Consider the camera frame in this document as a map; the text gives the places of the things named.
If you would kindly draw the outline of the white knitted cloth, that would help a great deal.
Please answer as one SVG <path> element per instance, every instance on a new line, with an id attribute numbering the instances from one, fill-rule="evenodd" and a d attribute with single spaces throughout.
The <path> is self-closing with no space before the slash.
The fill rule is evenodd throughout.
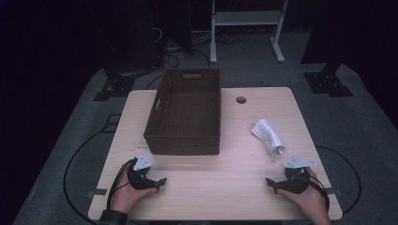
<path id="1" fill-rule="evenodd" d="M 284 154 L 283 142 L 268 120 L 258 120 L 252 128 L 252 134 L 263 142 L 272 161 L 275 161 L 278 155 Z"/>

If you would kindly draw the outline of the person's right hand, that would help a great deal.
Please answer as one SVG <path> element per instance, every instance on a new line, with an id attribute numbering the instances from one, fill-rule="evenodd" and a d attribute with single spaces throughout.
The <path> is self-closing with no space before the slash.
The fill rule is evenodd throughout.
<path id="1" fill-rule="evenodd" d="M 313 225 L 332 225 L 329 212 L 323 195 L 309 185 L 300 194 L 292 193 L 284 189 L 278 189 L 277 193 L 295 203 L 301 213 L 309 219 Z"/>

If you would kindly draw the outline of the brown wicker basket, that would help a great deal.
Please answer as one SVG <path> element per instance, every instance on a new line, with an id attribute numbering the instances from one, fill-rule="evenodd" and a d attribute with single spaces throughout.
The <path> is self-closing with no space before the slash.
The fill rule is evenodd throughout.
<path id="1" fill-rule="evenodd" d="M 144 137 L 154 155 L 218 155 L 221 116 L 218 69 L 167 69 L 161 77 Z"/>

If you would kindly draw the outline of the black stand base with bolts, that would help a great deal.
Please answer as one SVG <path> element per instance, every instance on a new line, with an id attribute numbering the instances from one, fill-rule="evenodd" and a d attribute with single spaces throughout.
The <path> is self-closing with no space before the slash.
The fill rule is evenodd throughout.
<path id="1" fill-rule="evenodd" d="M 330 97 L 352 97 L 353 94 L 336 75 L 341 62 L 327 62 L 319 72 L 305 72 L 304 77 L 315 94 L 328 94 Z"/>

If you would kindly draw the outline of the white metal stand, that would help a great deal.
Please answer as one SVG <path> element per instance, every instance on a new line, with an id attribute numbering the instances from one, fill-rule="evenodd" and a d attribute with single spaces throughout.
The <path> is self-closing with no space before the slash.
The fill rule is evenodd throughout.
<path id="1" fill-rule="evenodd" d="M 279 63 L 285 61 L 279 45 L 279 39 L 283 28 L 283 22 L 289 0 L 283 0 L 279 10 L 257 10 L 257 11 L 226 11 L 216 10 L 216 0 L 211 2 L 211 29 L 209 44 L 209 60 L 211 64 L 217 63 L 217 28 L 223 26 L 249 26 L 249 25 L 275 25 L 276 31 L 270 38 L 272 49 Z"/>

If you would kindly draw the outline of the black tape square outline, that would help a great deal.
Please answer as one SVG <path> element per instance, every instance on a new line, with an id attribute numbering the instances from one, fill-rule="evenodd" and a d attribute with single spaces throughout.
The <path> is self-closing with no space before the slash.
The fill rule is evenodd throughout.
<path id="1" fill-rule="evenodd" d="M 120 113 L 109 114 L 101 131 L 103 133 L 115 133 L 120 121 L 120 117 L 121 117 Z"/>

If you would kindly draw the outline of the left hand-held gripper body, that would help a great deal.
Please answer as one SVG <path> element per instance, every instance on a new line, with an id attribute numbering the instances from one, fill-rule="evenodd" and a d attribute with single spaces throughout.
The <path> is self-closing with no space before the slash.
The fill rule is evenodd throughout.
<path id="1" fill-rule="evenodd" d="M 145 155 L 141 154 L 130 161 L 130 166 L 127 171 L 130 185 L 137 190 L 148 188 L 160 188 L 158 181 L 148 179 L 146 174 L 152 166 L 152 161 Z"/>

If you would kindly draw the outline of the person's left hand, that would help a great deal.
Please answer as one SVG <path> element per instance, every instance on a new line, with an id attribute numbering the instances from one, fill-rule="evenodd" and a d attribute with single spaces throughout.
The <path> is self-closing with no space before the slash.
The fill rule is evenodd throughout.
<path id="1" fill-rule="evenodd" d="M 122 172 L 111 199 L 111 210 L 127 214 L 139 201 L 157 192 L 154 187 L 137 190 L 128 181 L 127 172 Z"/>

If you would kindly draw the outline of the black stand base with struts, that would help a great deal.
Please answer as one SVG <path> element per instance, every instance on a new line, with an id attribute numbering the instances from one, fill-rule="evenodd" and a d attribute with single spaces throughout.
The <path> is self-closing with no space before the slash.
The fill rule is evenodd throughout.
<path id="1" fill-rule="evenodd" d="M 106 81 L 102 89 L 94 96 L 94 101 L 106 101 L 109 98 L 126 97 L 135 83 L 136 76 L 121 75 L 116 69 L 104 69 Z"/>

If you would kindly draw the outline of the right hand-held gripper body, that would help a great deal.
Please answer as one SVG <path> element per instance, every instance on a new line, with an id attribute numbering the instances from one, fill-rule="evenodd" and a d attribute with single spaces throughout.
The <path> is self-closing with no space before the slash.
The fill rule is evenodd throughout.
<path id="1" fill-rule="evenodd" d="M 311 181 L 307 167 L 314 166 L 315 161 L 302 157 L 291 157 L 283 164 L 285 181 L 277 182 L 277 189 L 284 189 L 296 194 L 302 193 L 307 189 Z"/>

